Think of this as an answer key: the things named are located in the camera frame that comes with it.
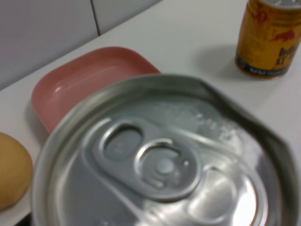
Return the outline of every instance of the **white tabletop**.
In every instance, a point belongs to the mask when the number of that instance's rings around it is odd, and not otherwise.
[[[20,141],[36,161],[47,132],[30,104],[46,73],[91,50],[123,46],[164,73],[197,76],[213,84],[289,141],[301,153],[301,51],[288,74],[257,81],[241,73],[233,57],[246,0],[164,0],[146,12],[0,91],[0,131]],[[27,194],[0,213],[12,226],[30,211]]]

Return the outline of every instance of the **pink tray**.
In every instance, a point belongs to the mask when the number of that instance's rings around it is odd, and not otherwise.
[[[138,53],[107,47],[87,53],[51,71],[32,93],[32,106],[51,132],[79,101],[114,82],[160,71]]]

